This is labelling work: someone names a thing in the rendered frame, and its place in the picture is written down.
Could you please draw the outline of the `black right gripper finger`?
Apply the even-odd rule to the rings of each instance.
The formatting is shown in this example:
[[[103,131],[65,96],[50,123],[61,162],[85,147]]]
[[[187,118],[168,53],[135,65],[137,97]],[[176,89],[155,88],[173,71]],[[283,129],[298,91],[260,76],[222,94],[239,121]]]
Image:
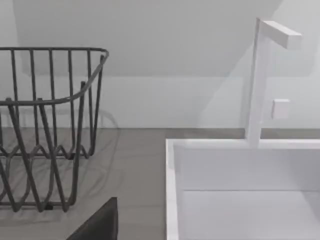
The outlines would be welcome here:
[[[118,198],[111,197],[66,240],[118,240]]]

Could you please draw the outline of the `white sink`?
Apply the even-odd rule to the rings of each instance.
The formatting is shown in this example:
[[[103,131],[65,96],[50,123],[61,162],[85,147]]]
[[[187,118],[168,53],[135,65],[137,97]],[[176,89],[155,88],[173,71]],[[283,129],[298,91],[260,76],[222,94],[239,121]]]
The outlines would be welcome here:
[[[320,140],[165,147],[166,240],[320,240]]]

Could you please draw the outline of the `tall white tap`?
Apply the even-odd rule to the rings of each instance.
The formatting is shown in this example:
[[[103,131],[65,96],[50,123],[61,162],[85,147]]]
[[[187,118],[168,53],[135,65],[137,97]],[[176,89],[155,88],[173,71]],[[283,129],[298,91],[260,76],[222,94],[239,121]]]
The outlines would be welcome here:
[[[261,139],[270,44],[275,42],[286,50],[298,50],[302,46],[302,40],[301,33],[283,24],[273,20],[256,19],[250,74],[249,112],[245,128],[245,139],[251,148],[258,147]]]

